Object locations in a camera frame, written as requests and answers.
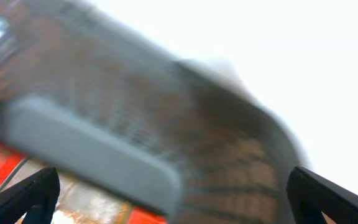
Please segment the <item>orange snack bar packet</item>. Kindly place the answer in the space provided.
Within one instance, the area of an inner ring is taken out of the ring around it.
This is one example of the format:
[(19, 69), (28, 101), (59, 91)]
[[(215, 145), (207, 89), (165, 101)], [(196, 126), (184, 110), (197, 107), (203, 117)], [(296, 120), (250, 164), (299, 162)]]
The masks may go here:
[[(0, 192), (45, 165), (0, 142)], [(158, 224), (166, 218), (119, 199), (68, 174), (59, 173), (60, 196), (52, 223)]]

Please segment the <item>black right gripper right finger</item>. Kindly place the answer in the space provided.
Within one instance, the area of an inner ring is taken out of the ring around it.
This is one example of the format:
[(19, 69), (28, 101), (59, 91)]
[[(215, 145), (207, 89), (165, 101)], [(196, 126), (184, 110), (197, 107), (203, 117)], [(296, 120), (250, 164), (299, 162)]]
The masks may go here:
[(358, 223), (358, 195), (324, 177), (296, 166), (290, 172), (288, 200), (297, 224)]

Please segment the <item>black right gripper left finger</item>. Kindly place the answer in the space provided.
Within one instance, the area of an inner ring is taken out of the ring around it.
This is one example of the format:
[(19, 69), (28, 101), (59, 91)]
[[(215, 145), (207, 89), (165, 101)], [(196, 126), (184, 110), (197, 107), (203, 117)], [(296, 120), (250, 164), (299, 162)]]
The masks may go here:
[(59, 195), (56, 168), (43, 168), (0, 193), (0, 224), (50, 224)]

